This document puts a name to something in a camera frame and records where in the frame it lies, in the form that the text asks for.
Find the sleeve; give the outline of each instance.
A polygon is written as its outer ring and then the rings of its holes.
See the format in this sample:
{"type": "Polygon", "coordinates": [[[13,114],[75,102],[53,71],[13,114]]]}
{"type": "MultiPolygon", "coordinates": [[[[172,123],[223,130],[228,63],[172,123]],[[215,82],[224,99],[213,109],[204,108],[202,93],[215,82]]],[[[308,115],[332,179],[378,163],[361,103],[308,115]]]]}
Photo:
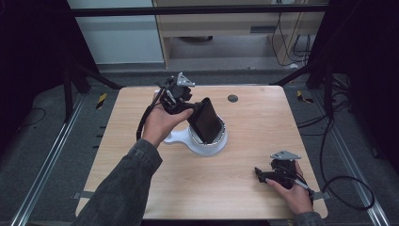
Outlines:
{"type": "Polygon", "coordinates": [[[294,217],[294,226],[322,226],[323,219],[316,212],[300,214],[294,217]]]}
{"type": "Polygon", "coordinates": [[[161,163],[155,147],[138,140],[100,183],[72,225],[140,225],[152,176],[161,163]]]}

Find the person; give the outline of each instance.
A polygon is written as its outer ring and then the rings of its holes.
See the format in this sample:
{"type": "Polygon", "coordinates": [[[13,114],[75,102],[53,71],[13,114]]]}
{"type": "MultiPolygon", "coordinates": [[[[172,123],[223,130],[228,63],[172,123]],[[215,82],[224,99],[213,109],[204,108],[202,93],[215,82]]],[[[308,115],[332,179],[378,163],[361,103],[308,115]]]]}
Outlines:
{"type": "MultiPolygon", "coordinates": [[[[193,109],[169,115],[162,105],[156,105],[145,121],[139,139],[98,188],[72,223],[78,225],[140,225],[146,209],[152,176],[162,163],[159,144],[173,128],[185,121],[193,109]]],[[[312,209],[307,191],[301,186],[287,190],[268,180],[295,214],[295,225],[322,225],[320,215],[312,209]]]]}

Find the black phone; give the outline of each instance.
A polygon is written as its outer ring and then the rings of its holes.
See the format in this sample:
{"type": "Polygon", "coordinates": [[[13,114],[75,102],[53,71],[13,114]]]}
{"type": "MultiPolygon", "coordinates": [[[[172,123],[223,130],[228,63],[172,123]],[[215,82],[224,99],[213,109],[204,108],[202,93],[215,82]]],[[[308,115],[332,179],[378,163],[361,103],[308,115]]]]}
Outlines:
{"type": "Polygon", "coordinates": [[[201,101],[199,109],[188,118],[188,123],[203,143],[211,144],[222,130],[222,122],[217,116],[211,99],[201,101]]]}

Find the gray floor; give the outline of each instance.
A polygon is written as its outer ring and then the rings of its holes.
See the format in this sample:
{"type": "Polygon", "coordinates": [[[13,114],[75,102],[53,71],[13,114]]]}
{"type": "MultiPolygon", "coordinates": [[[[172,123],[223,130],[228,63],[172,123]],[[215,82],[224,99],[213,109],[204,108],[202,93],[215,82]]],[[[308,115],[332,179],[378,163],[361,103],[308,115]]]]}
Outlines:
{"type": "MultiPolygon", "coordinates": [[[[301,67],[301,58],[298,60],[296,65],[301,67]]],[[[214,37],[207,42],[174,39],[170,65],[166,69],[140,68],[127,73],[104,73],[104,76],[123,86],[152,85],[153,82],[163,81],[177,72],[184,72],[198,85],[269,84],[293,71],[289,66],[278,64],[265,36],[214,37]]],[[[296,97],[296,92],[300,89],[305,98],[317,100],[319,93],[323,91],[323,88],[306,90],[303,86],[306,78],[305,74],[285,87],[297,122],[323,115],[317,103],[299,101],[296,97]]],[[[117,90],[92,79],[88,81],[92,89],[89,94],[84,95],[81,113],[41,192],[31,214],[31,221],[56,225],[55,222],[70,222],[74,219],[77,200],[72,195],[81,191],[85,185],[101,135],[118,96],[117,90]],[[107,93],[104,106],[96,109],[95,105],[104,92],[107,93]]],[[[75,100],[80,96],[82,95],[74,92],[75,100]]],[[[346,100],[342,95],[336,99],[335,105],[346,100]]],[[[63,88],[56,87],[43,92],[36,98],[34,107],[40,109],[33,109],[25,120],[25,124],[34,124],[21,128],[9,145],[12,154],[0,166],[2,222],[11,220],[18,210],[56,140],[64,119],[63,88]]],[[[355,116],[356,114],[348,112],[348,106],[344,107],[335,113],[334,128],[343,137],[345,146],[355,159],[356,166],[359,166],[365,182],[373,189],[390,224],[399,225],[399,216],[396,214],[399,213],[399,199],[396,198],[396,191],[399,190],[398,175],[389,162],[373,157],[372,147],[355,116]]],[[[321,121],[314,126],[299,129],[320,185],[324,184],[319,164],[322,136],[309,135],[323,134],[326,126],[327,122],[321,121]]],[[[336,175],[348,175],[348,166],[345,165],[339,143],[334,138],[336,131],[335,134],[332,131],[328,133],[323,149],[323,169],[328,179],[336,175]]],[[[340,181],[333,188],[343,199],[362,205],[353,182],[340,181]]],[[[370,211],[354,210],[335,197],[326,200],[326,203],[329,212],[325,219],[327,225],[389,225],[375,224],[370,218],[370,211]]],[[[287,220],[271,220],[271,223],[287,225],[287,220]]]]}

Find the desk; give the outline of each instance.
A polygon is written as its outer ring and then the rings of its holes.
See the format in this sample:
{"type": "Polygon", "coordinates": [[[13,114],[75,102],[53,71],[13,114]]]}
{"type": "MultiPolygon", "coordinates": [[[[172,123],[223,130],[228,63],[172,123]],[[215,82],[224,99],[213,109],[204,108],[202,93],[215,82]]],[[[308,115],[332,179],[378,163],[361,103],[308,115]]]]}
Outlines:
{"type": "MultiPolygon", "coordinates": [[[[157,87],[120,91],[85,191],[94,191],[136,142],[138,122],[157,87]]],[[[215,86],[192,88],[190,103],[209,97],[226,123],[229,140],[211,157],[199,156],[183,144],[162,143],[164,162],[152,177],[144,215],[146,219],[265,219],[291,218],[284,200],[268,185],[259,183],[254,167],[271,170],[270,154],[286,150],[298,160],[309,186],[318,191],[313,170],[296,128],[282,87],[215,86]],[[228,96],[238,96],[236,103],[228,96]]],[[[182,122],[176,130],[186,128],[182,122]]],[[[81,199],[80,212],[88,199],[81,199]]],[[[323,200],[314,202],[323,218],[323,200]]]]}
{"type": "MultiPolygon", "coordinates": [[[[152,0],[155,7],[192,7],[192,6],[236,6],[271,5],[273,0],[152,0]]],[[[320,4],[329,0],[291,0],[293,4],[320,4]]],[[[159,15],[156,16],[159,36],[166,66],[173,37],[195,36],[240,36],[271,35],[278,24],[281,28],[275,32],[273,45],[280,63],[288,63],[287,52],[294,46],[297,35],[315,35],[323,19],[324,12],[286,12],[281,13],[229,13],[207,15],[159,15]],[[251,28],[263,27],[264,33],[253,33],[251,28]]]]}

